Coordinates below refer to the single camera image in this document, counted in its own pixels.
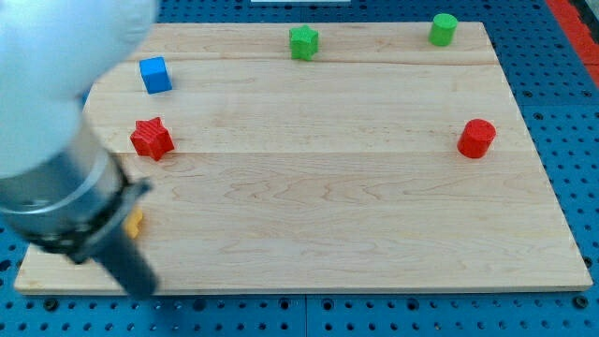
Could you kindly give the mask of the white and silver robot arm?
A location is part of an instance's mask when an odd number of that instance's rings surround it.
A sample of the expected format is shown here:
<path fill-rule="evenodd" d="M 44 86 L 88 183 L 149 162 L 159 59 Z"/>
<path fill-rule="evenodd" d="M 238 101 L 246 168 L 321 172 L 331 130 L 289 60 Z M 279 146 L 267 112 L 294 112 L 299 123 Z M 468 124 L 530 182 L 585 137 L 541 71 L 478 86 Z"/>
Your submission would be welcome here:
<path fill-rule="evenodd" d="M 28 239 L 84 226 L 124 185 L 80 99 L 148 35 L 156 0 L 1 4 L 1 215 Z"/>

